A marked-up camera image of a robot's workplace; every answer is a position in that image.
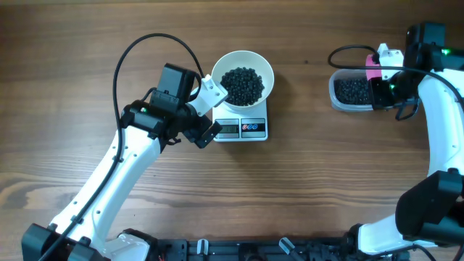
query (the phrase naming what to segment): pile of black beans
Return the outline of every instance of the pile of black beans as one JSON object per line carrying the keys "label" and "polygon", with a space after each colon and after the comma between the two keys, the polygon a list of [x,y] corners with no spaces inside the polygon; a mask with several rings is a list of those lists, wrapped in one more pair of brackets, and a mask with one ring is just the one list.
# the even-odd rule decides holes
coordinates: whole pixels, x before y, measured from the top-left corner
{"label": "pile of black beans", "polygon": [[368,79],[346,79],[333,82],[336,98],[343,104],[366,105],[372,104],[369,97]]}
{"label": "pile of black beans", "polygon": [[236,106],[253,105],[262,97],[261,76],[258,76],[254,69],[245,67],[226,72],[220,84],[228,92],[226,102]]}

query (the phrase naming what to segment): container of black beans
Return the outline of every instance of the container of black beans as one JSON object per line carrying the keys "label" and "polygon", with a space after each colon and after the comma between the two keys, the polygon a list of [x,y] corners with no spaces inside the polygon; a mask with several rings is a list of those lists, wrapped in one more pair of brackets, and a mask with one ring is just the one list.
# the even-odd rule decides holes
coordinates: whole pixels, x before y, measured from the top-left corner
{"label": "container of black beans", "polygon": [[252,51],[233,51],[212,69],[212,79],[228,92],[223,104],[234,110],[256,107],[273,89],[274,72],[264,57]]}
{"label": "container of black beans", "polygon": [[365,70],[337,70],[329,80],[328,92],[334,109],[345,112],[373,110]]}

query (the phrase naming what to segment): pink object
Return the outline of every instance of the pink object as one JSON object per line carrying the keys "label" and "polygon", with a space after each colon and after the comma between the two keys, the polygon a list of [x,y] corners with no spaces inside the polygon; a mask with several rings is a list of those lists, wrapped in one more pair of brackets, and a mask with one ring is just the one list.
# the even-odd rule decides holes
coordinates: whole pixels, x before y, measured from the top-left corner
{"label": "pink object", "polygon": [[[368,55],[368,58],[365,60],[365,66],[380,66],[374,64],[372,61],[372,54]],[[368,77],[368,80],[375,78],[375,77],[382,77],[382,70],[366,70],[365,75]]]}

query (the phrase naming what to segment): green light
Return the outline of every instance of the green light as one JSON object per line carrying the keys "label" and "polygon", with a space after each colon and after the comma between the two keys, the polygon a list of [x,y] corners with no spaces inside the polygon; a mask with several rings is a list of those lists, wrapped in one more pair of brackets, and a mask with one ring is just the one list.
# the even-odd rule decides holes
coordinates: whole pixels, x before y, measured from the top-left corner
{"label": "green light", "polygon": [[448,55],[450,52],[451,52],[451,50],[449,50],[449,49],[442,49],[442,53],[444,55]]}

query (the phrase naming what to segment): wooden surface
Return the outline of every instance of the wooden surface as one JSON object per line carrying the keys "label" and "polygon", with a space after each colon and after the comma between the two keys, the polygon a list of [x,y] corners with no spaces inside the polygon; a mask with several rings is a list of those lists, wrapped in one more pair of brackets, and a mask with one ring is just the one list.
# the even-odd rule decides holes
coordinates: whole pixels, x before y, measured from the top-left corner
{"label": "wooden surface", "polygon": [[[399,196],[426,177],[424,111],[401,123],[394,112],[335,111],[328,96],[335,69],[326,57],[346,44],[402,49],[407,27],[423,20],[447,23],[447,43],[462,47],[463,7],[413,0],[0,7],[0,260],[19,260],[26,228],[47,225],[97,166],[115,133],[116,63],[153,32],[184,40],[206,73],[230,51],[263,55],[275,72],[270,138],[166,148],[125,201],[110,238],[125,228],[165,239],[339,236],[392,214]],[[339,61],[362,64],[365,55]],[[195,69],[165,39],[129,54],[121,109],[157,85],[166,62]],[[455,250],[434,254],[449,260]]]}

